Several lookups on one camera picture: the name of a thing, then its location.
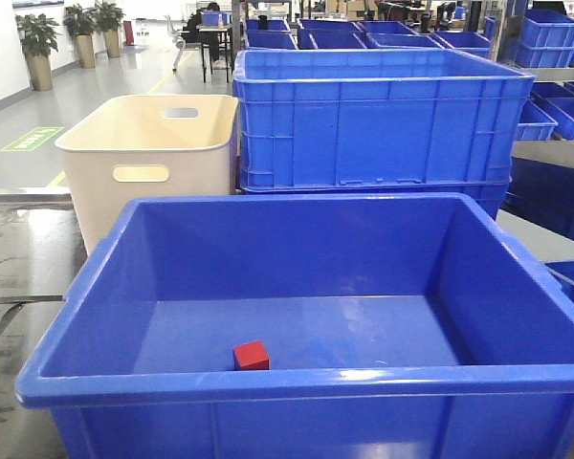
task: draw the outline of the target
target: crate rim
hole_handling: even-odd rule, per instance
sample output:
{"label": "crate rim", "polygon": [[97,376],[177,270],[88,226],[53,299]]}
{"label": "crate rim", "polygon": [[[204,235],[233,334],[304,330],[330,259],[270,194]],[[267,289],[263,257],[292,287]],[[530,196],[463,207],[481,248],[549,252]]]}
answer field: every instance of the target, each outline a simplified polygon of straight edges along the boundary
{"label": "crate rim", "polygon": [[41,373],[63,334],[75,319],[83,298],[115,251],[139,207],[164,203],[245,203],[272,201],[454,200],[468,208],[511,259],[527,271],[544,294],[574,323],[574,303],[546,268],[511,234],[500,229],[475,201],[459,193],[317,194],[265,196],[192,196],[139,198],[123,209],[109,235],[85,262],[53,325],[37,345],[15,381],[18,401],[27,407],[199,403],[285,398],[326,399],[396,395],[465,395],[486,393],[574,393],[574,363],[460,365],[388,368],[330,368],[267,372],[209,372],[44,377]]}

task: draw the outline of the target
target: floor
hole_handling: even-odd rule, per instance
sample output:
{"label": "floor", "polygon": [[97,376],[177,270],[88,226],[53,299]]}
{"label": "floor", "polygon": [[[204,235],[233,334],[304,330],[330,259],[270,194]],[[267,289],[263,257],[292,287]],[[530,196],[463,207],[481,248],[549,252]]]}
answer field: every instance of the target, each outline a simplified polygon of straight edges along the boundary
{"label": "floor", "polygon": [[[173,74],[176,49],[164,26],[148,28],[144,46],[126,48],[120,59],[101,55],[96,70],[57,76],[53,91],[0,112],[0,459],[66,457],[49,414],[24,410],[12,385],[85,260],[54,140],[25,153],[1,149],[38,126],[66,130],[120,95],[231,93],[223,72],[202,81],[197,50],[187,50]],[[574,258],[572,241],[505,212],[498,222],[540,260]]]}

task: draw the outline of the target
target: chair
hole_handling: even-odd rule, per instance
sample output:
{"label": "chair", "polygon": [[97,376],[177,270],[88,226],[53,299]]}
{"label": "chair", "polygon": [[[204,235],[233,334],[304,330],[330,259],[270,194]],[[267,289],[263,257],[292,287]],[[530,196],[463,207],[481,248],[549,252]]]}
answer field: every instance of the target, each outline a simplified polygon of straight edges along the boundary
{"label": "chair", "polygon": [[168,35],[170,38],[172,38],[172,43],[174,43],[174,46],[176,46],[179,50],[176,58],[174,59],[174,63],[172,64],[172,72],[176,72],[176,69],[179,66],[179,62],[181,61],[181,56],[183,55],[183,49],[186,46],[184,35],[188,33],[188,31],[177,31],[174,29],[174,24],[172,24],[172,19],[170,19],[170,16],[165,14],[164,17],[166,18]]}

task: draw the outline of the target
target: red block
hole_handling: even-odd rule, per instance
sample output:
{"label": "red block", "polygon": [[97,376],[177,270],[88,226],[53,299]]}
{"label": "red block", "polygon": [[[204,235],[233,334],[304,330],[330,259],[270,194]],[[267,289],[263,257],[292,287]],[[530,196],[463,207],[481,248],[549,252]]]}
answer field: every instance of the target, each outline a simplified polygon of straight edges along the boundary
{"label": "red block", "polygon": [[269,370],[270,356],[261,341],[247,342],[233,348],[233,366],[236,370]]}

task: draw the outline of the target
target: stacked blue crate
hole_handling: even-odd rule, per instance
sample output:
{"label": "stacked blue crate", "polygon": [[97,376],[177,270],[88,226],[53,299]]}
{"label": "stacked blue crate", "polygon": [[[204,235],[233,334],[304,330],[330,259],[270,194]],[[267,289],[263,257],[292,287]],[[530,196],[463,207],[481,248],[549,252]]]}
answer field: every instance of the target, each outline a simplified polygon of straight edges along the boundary
{"label": "stacked blue crate", "polygon": [[247,192],[450,187],[496,215],[533,77],[438,49],[245,52]]}
{"label": "stacked blue crate", "polygon": [[574,54],[574,19],[549,10],[525,12],[515,61],[522,67],[567,67]]}

